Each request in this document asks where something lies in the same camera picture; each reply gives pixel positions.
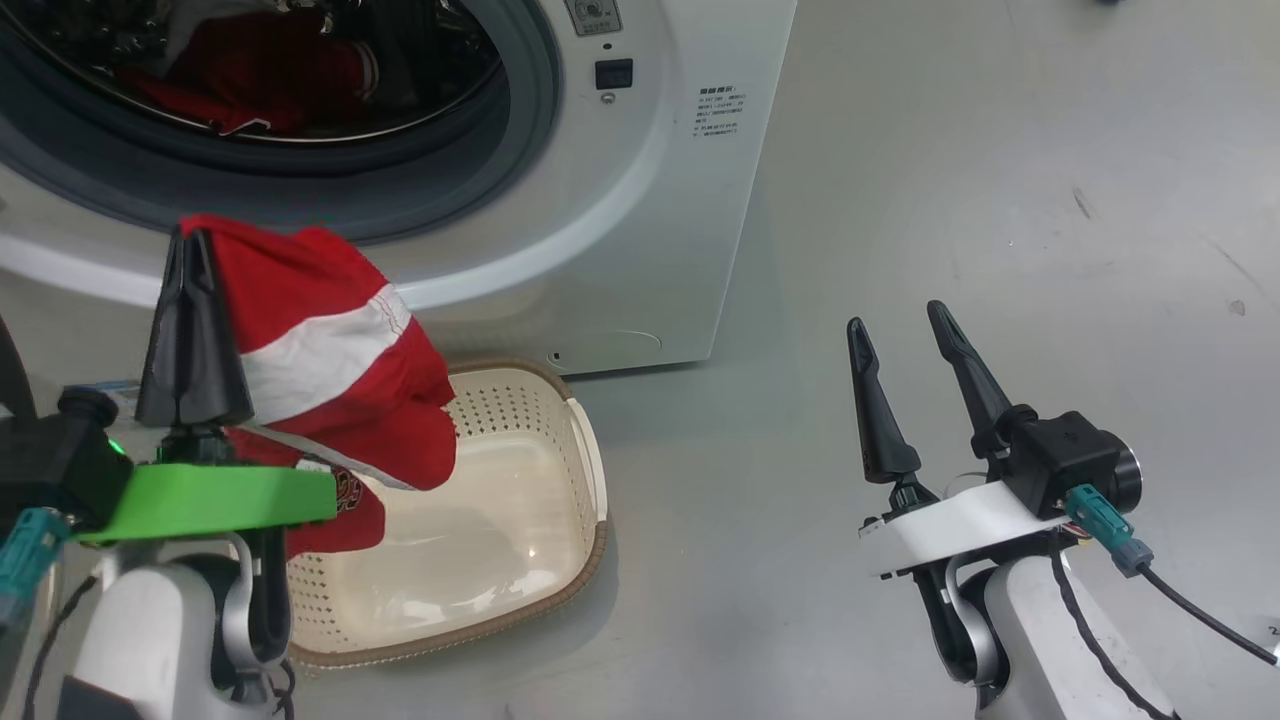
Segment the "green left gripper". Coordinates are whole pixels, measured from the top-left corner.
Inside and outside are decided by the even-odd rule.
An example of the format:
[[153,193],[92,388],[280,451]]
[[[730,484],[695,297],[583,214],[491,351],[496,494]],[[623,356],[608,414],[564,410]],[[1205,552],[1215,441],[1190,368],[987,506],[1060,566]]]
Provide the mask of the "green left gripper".
[[[147,428],[174,425],[188,373],[189,424],[239,425],[253,418],[212,233],[193,231],[186,238],[175,228],[134,419]],[[76,511],[78,541],[166,541],[330,520],[337,482],[326,473],[246,462],[221,428],[172,428],[155,459],[141,464],[104,430],[91,430],[76,446],[76,500],[83,503]]]

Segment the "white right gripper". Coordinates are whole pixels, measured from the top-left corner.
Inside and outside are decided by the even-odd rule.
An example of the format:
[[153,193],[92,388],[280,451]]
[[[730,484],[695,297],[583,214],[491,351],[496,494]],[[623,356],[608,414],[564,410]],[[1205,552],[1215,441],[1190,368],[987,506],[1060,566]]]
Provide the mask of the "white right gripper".
[[[931,300],[927,315],[940,354],[961,391],[973,428],[972,450],[977,457],[996,457],[1009,446],[998,428],[1012,404],[948,307]],[[881,486],[914,482],[922,460],[902,437],[879,382],[876,348],[859,316],[847,323],[847,352],[865,480]],[[987,483],[859,530],[858,566],[870,577],[908,571],[1066,521],[1069,518],[1060,510],[1041,519],[1007,484]]]

